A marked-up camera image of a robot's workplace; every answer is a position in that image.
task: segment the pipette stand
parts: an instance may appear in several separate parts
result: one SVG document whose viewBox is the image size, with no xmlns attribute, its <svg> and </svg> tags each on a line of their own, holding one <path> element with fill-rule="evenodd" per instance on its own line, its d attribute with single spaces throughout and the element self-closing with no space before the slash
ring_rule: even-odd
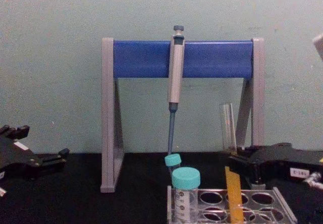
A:
<svg viewBox="0 0 323 224">
<path fill-rule="evenodd" d="M 167 78 L 169 41 L 102 39 L 102 193 L 114 192 L 124 156 L 118 78 Z M 243 78 L 237 146 L 264 141 L 264 40 L 186 41 L 184 78 Z"/>
</svg>

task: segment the gray stand leg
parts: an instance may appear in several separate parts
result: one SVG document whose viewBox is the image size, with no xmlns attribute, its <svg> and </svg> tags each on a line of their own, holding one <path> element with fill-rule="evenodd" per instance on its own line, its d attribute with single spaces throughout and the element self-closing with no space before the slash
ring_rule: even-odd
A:
<svg viewBox="0 0 323 224">
<path fill-rule="evenodd" d="M 264 40 L 253 38 L 253 75 L 243 80 L 238 113 L 237 147 L 244 148 L 251 111 L 251 145 L 264 144 Z"/>
<path fill-rule="evenodd" d="M 118 84 L 113 78 L 113 38 L 102 39 L 102 185 L 114 192 L 124 151 Z"/>
</svg>

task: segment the yellow ruler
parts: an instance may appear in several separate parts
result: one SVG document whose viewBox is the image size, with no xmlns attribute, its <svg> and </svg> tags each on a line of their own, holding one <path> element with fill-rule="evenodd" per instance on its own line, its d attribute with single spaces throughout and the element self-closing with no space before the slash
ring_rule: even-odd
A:
<svg viewBox="0 0 323 224">
<path fill-rule="evenodd" d="M 240 176 L 226 166 L 226 180 L 231 224 L 243 223 Z"/>
</svg>

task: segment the white label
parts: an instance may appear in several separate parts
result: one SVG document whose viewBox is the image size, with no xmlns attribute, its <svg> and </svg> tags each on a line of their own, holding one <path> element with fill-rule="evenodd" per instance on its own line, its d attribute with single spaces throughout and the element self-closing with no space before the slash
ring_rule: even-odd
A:
<svg viewBox="0 0 323 224">
<path fill-rule="evenodd" d="M 290 170 L 291 170 L 291 177 L 307 179 L 309 176 L 309 170 L 295 169 L 293 167 L 291 167 Z"/>
<path fill-rule="evenodd" d="M 14 143 L 17 147 L 20 147 L 22 150 L 26 151 L 28 150 L 29 148 L 26 147 L 24 144 L 20 143 L 20 142 L 15 142 Z"/>
<path fill-rule="evenodd" d="M 190 221 L 190 192 L 176 190 L 175 191 L 175 213 L 177 219 L 181 223 Z"/>
</svg>

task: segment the micropipette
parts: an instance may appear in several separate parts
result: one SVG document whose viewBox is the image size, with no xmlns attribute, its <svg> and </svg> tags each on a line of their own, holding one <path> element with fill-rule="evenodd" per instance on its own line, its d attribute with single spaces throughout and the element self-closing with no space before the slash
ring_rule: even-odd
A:
<svg viewBox="0 0 323 224">
<path fill-rule="evenodd" d="M 168 102 L 170 111 L 170 128 L 168 135 L 168 154 L 172 153 L 175 113 L 178 109 L 178 103 L 181 94 L 183 62 L 184 62 L 184 45 L 183 36 L 184 26 L 174 26 L 175 35 L 172 35 L 170 50 L 170 68 L 168 83 Z"/>
</svg>

